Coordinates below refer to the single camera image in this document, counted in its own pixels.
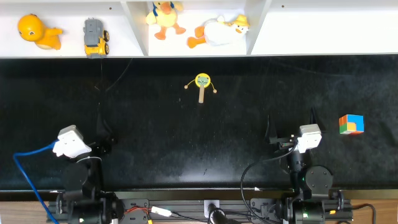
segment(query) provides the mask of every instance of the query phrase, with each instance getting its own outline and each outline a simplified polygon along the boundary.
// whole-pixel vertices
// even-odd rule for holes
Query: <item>toy construction vehicle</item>
[[[104,30],[104,25],[97,19],[87,19],[85,27],[85,51],[88,58],[103,58],[109,54],[109,33]]]

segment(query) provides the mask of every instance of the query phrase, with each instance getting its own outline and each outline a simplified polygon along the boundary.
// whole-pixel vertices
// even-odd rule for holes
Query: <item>wooden handle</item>
[[[203,100],[205,99],[205,86],[200,85],[199,89],[199,103],[203,103]]]

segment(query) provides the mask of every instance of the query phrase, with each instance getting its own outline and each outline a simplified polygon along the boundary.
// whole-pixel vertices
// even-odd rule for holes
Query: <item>blue cube face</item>
[[[365,131],[363,116],[347,114],[347,122],[355,123],[357,131]]]

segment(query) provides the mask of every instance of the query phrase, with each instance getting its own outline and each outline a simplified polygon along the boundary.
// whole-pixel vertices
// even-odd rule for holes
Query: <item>white plush duck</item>
[[[248,19],[239,15],[232,23],[226,23],[223,16],[210,19],[205,25],[195,29],[195,36],[188,38],[188,46],[192,49],[198,44],[208,43],[212,46],[230,44],[242,38],[249,30]]]

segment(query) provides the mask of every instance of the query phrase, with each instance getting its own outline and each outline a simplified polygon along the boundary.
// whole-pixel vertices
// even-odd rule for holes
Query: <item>blue cable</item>
[[[43,199],[40,197],[37,189],[35,188],[35,186],[33,185],[32,181],[29,179],[29,177],[27,176],[27,174],[25,173],[24,169],[22,168],[21,164],[19,163],[17,157],[18,156],[31,156],[49,149],[54,148],[54,145],[57,141],[54,141],[53,143],[49,144],[48,146],[45,146],[42,149],[36,150],[36,151],[32,151],[32,152],[16,152],[14,153],[14,155],[12,155],[12,158],[14,159],[15,163],[17,164],[19,170],[22,172],[22,174],[25,176],[27,182],[29,183],[29,185],[32,187],[33,192],[35,192],[37,199],[39,200],[39,202],[43,205],[45,211],[47,212],[47,215],[51,218],[51,220],[55,223],[55,224],[59,224],[59,222],[52,216],[49,208],[47,208],[47,206],[45,205]]]

